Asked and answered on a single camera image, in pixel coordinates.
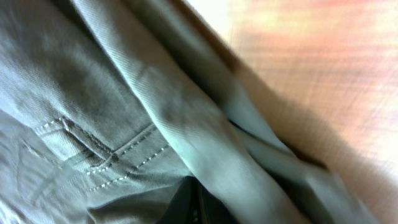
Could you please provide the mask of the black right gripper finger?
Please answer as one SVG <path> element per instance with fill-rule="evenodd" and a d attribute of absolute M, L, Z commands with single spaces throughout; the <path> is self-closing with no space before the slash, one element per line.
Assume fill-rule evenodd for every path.
<path fill-rule="evenodd" d="M 185 177 L 158 224 L 236 224 L 236 219 L 196 178 Z"/>

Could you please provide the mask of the grey shorts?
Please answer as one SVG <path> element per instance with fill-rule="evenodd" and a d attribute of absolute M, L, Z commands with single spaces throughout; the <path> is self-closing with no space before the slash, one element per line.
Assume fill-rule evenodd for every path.
<path fill-rule="evenodd" d="M 2 223 L 158 223 L 185 177 L 236 223 L 376 222 L 170 2 L 1 2 Z"/>

